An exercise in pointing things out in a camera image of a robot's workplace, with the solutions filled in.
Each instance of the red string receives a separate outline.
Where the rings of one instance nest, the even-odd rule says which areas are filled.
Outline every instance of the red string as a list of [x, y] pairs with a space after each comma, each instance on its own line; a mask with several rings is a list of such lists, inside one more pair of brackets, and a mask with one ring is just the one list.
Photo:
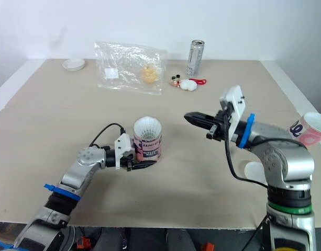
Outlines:
[[207, 83], [206, 79], [194, 79], [194, 78], [189, 78], [189, 80], [193, 80], [195, 81], [195, 83], [197, 83], [198, 85], [204, 85]]

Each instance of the white label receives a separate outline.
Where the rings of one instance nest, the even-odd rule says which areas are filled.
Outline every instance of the white label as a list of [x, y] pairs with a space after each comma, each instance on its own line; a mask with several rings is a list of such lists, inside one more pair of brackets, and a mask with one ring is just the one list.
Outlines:
[[117, 68], [106, 68], [104, 69], [106, 78], [119, 78]]

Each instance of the black cable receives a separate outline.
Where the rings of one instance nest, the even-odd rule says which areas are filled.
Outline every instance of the black cable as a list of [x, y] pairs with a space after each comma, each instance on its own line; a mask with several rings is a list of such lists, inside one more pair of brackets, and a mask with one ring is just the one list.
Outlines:
[[93, 146], [93, 145], [95, 145], [97, 148], [101, 148], [98, 144], [92, 144], [90, 146]]
[[68, 232], [68, 236], [66, 238], [66, 242], [65, 242], [65, 245], [62, 246], [62, 248], [60, 249], [61, 251], [63, 251], [65, 248], [66, 248], [66, 245], [68, 243], [68, 240], [70, 238], [70, 235], [71, 235], [71, 227], [69, 227], [69, 232]]
[[103, 128], [103, 129], [101, 130], [101, 132], [98, 133], [98, 135], [93, 139], [93, 141], [89, 144], [89, 146], [94, 145], [94, 142], [97, 140], [97, 138], [98, 138], [105, 130], [107, 130], [109, 127], [114, 126], [114, 125], [115, 125], [115, 126], [119, 126], [121, 135], [122, 135], [123, 133], [125, 133], [124, 128], [123, 128], [120, 124], [118, 124], [118, 123], [111, 123], [111, 124], [107, 125], [105, 128]]
[[78, 226], [78, 228], [80, 229], [81, 234], [86, 237], [85, 231], [80, 226]]
[[238, 177], [237, 174], [235, 173], [233, 162], [231, 161], [230, 148], [229, 148], [229, 124], [228, 124], [228, 115], [227, 114], [223, 115], [223, 121], [224, 121], [225, 154], [227, 156], [227, 161], [228, 161], [228, 165], [229, 165], [229, 169], [230, 169], [231, 174], [238, 180], [255, 183], [255, 184], [258, 184], [260, 186], [267, 188], [268, 187], [267, 185], [265, 185], [259, 181], [241, 178], [241, 177]]
[[254, 233], [251, 235], [251, 237], [249, 238], [249, 240], [246, 242], [245, 246], [242, 248], [241, 251], [244, 251], [245, 248], [247, 248], [247, 246], [250, 244], [250, 242], [252, 241], [252, 239], [255, 237], [255, 235], [258, 233], [258, 231], [260, 230], [261, 226], [263, 225], [264, 221], [267, 219], [267, 215], [265, 215], [264, 219], [260, 222], [259, 226], [256, 228], [256, 230], [254, 231]]
[[257, 146], [257, 145], [260, 145], [260, 144], [263, 144], [263, 143], [266, 143], [266, 142], [270, 142], [270, 141], [291, 142], [291, 143], [294, 143], [294, 144], [297, 144], [299, 146], [302, 146], [302, 147], [306, 148], [306, 146], [304, 144], [302, 144], [301, 142], [299, 142], [299, 141], [292, 140], [292, 139], [284, 139], [284, 138], [270, 138], [270, 139], [260, 140], [258, 142], [251, 143], [250, 146]]
[[96, 239], [96, 242], [98, 242], [99, 238], [100, 238], [101, 235], [102, 235], [102, 228], [103, 228], [103, 227], [101, 227], [101, 229], [99, 230], [99, 234], [98, 234], [98, 237], [97, 237], [97, 239]]

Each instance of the small white bowl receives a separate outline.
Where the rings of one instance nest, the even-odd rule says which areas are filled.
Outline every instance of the small white bowl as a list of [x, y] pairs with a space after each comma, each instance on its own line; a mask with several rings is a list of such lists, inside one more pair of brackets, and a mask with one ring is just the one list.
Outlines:
[[78, 71], [81, 70], [85, 66], [85, 61], [83, 59], [67, 59], [62, 63], [62, 67], [64, 67], [68, 71]]

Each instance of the white plastic bracket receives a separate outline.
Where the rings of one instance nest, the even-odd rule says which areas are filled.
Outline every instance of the white plastic bracket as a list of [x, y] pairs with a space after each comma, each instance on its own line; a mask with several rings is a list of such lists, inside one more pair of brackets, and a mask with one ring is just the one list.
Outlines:
[[129, 134], [123, 133], [117, 140], [115, 140], [116, 170], [120, 168], [120, 159], [123, 157], [123, 155], [132, 149], [133, 147]]
[[229, 128], [229, 141], [235, 133], [235, 129], [242, 117], [245, 110], [245, 101], [242, 90], [239, 85], [233, 86], [230, 90], [225, 91], [219, 98], [219, 102], [222, 109], [225, 110], [227, 104], [230, 102], [234, 107], [234, 111], [231, 113], [230, 128]]

